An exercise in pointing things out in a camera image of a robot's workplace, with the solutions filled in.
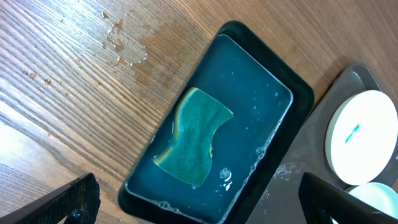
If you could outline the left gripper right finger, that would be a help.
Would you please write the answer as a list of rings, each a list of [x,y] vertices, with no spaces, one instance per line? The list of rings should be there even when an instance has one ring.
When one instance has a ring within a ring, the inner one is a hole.
[[[298,197],[307,223],[397,224],[397,219],[360,201],[311,172],[302,176]]]

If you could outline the white plate top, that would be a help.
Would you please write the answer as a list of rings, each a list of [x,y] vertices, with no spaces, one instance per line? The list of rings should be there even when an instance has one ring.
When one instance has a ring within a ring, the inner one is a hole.
[[[349,185],[375,179],[387,166],[397,142],[397,111],[383,92],[349,97],[334,112],[325,136],[332,171]]]

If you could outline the green yellow sponge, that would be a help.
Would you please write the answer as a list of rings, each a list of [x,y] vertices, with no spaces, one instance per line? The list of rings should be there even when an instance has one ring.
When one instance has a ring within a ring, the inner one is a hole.
[[[172,177],[200,187],[212,165],[213,136],[234,113],[196,87],[189,88],[175,108],[172,137],[154,164]]]

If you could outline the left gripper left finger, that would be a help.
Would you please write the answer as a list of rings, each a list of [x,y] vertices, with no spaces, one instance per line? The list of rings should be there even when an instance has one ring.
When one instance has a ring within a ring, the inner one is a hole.
[[[89,223],[100,208],[100,186],[87,173],[1,218],[1,223]]]

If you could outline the white plate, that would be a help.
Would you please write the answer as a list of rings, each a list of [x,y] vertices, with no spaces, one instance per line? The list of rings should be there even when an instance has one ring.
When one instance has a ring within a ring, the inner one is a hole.
[[[368,182],[348,187],[345,192],[397,219],[397,193],[389,186],[378,182]]]
[[[375,179],[387,166],[397,142],[397,111],[383,92],[349,97],[334,112],[325,136],[332,171],[349,185]]]

